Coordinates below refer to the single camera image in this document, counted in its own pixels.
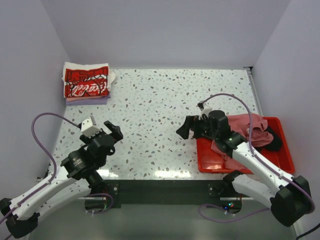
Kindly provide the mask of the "pink t shirt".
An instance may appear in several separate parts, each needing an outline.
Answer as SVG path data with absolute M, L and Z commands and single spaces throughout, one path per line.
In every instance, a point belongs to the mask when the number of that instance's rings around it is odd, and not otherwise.
M 264 119 L 262 116 L 254 113 L 251 114 L 251 117 L 252 117 L 252 135 L 251 135 L 252 146 L 256 149 L 256 147 L 262 147 L 264 145 L 269 144 L 273 140 L 273 136 L 268 132 L 265 132 L 267 127 L 269 127 L 268 121 Z M 247 140 L 249 140 L 250 117 L 248 114 L 229 115 L 228 123 L 232 131 L 235 131 L 241 134 Z M 239 163 L 233 158 L 230 158 L 225 153 L 221 152 L 214 141 L 211 144 L 211 149 L 222 157 L 225 167 L 227 169 L 238 170 L 238 171 L 247 169 L 243 164 Z

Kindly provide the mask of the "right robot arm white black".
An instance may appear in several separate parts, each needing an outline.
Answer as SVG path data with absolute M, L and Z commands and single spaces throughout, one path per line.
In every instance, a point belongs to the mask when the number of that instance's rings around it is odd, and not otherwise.
M 190 132 L 195 139 L 214 141 L 221 152 L 260 178 L 261 181 L 256 181 L 238 170 L 233 171 L 222 185 L 227 196 L 239 193 L 255 199 L 286 227 L 315 210 L 309 182 L 303 176 L 292 176 L 261 155 L 244 136 L 231 129 L 223 111 L 203 111 L 201 115 L 187 116 L 176 133 L 187 140 Z

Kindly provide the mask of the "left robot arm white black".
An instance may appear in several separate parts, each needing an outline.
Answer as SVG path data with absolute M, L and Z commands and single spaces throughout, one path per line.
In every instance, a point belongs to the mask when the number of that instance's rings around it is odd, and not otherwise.
M 108 133 L 91 120 L 84 120 L 79 125 L 83 146 L 72 151 L 52 173 L 27 192 L 0 201 L 1 222 L 12 237 L 19 239 L 28 235 L 36 229 L 42 216 L 75 198 L 92 195 L 112 200 L 112 196 L 104 192 L 104 180 L 98 169 L 116 152 L 115 144 L 123 139 L 123 134 L 119 126 L 108 120 L 104 125 Z

